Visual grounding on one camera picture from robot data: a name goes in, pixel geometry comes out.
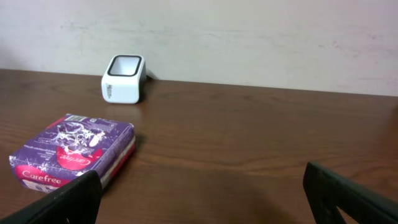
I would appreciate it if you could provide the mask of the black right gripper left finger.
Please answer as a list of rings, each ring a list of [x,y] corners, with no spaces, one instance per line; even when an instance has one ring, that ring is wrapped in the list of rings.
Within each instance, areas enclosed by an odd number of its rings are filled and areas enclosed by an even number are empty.
[[[1,224],[95,224],[102,197],[97,172],[91,170],[1,220]]]

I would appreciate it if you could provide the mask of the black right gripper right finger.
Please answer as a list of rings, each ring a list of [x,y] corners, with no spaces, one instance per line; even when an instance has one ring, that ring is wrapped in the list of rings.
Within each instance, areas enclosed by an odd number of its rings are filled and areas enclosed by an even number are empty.
[[[358,223],[397,223],[397,203],[320,164],[309,162],[303,188],[317,224],[344,223],[344,211]]]

